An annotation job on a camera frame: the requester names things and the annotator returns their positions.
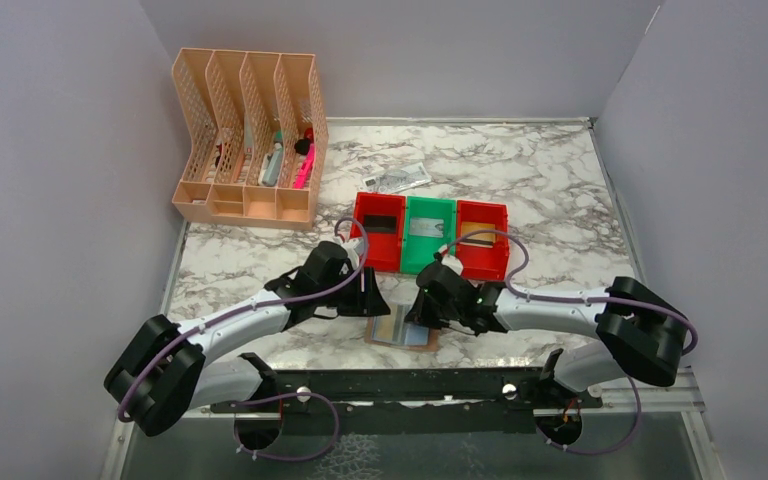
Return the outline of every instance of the green plastic container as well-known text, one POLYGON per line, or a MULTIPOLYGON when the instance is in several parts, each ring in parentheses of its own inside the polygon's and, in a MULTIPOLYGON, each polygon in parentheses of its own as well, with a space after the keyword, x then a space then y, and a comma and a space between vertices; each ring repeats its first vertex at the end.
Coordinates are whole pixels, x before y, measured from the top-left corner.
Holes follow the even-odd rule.
POLYGON ((454 200, 408 197, 400 271, 416 275, 434 261, 434 252, 455 240, 458 207, 454 200))

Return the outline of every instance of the rectangular sticker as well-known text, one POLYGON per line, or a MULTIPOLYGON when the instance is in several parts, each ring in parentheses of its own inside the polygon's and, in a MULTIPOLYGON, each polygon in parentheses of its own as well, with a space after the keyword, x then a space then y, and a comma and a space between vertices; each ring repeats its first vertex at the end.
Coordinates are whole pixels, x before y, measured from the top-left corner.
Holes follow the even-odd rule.
POLYGON ((391 215, 364 215, 366 233, 398 233, 398 220, 391 215))
POLYGON ((408 235, 417 237, 443 238, 445 222, 442 218, 411 218, 408 235))
MULTIPOLYGON (((492 223, 463 222, 461 223, 461 235, 474 232, 476 230, 493 230, 496 226, 492 223)), ((479 233, 474 237, 465 239, 462 243, 473 247, 492 248, 496 241, 496 235, 492 233, 479 233)))

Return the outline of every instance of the red plastic container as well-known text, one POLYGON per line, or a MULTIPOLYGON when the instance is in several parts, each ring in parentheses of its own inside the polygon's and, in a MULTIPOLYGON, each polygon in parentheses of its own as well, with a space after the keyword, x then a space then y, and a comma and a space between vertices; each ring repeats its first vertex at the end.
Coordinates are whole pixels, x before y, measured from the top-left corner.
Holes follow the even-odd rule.
MULTIPOLYGON (((508 231, 508 207, 498 203, 481 203, 458 200, 458 237, 467 233, 463 226, 472 224, 489 224, 486 228, 508 231)), ((510 257, 510 247, 508 239, 496 235, 490 245, 470 245, 461 242, 455 250, 455 257, 461 261, 464 271, 461 274, 464 278, 484 281, 502 281, 505 278, 505 270, 508 268, 508 258, 510 257)))
MULTIPOLYGON (((359 192, 354 217, 369 236, 366 264, 382 272, 398 272, 402 261, 402 234, 405 228, 405 197, 359 192)), ((350 238, 360 236, 352 227, 350 238)))

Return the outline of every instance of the pink highlighter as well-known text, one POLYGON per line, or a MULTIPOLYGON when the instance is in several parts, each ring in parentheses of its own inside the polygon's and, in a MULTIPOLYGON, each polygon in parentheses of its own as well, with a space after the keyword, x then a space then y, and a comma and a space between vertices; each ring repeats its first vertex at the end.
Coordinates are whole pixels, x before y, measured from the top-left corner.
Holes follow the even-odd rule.
POLYGON ((302 164, 302 168, 299 169, 299 174, 296 176, 296 181, 293 183, 293 188, 304 188, 304 184, 310 177, 310 172, 313 170, 313 160, 316 156, 313 143, 310 144, 310 151, 307 152, 305 162, 302 164))

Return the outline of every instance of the small card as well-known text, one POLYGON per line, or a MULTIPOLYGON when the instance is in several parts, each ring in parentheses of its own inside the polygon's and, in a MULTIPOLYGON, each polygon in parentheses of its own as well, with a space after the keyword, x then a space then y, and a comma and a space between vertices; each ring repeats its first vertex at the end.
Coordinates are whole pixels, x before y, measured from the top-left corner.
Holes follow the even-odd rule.
POLYGON ((408 235, 417 237, 443 238, 445 223, 442 218, 411 218, 410 230, 408 235))
MULTIPOLYGON (((461 223, 461 235, 466 235, 476 230, 493 230, 495 228, 496 226, 492 223, 463 222, 461 223)), ((492 233, 479 233, 478 235, 463 240, 461 243, 473 247, 493 248, 493 243, 495 241, 496 235, 492 233)))

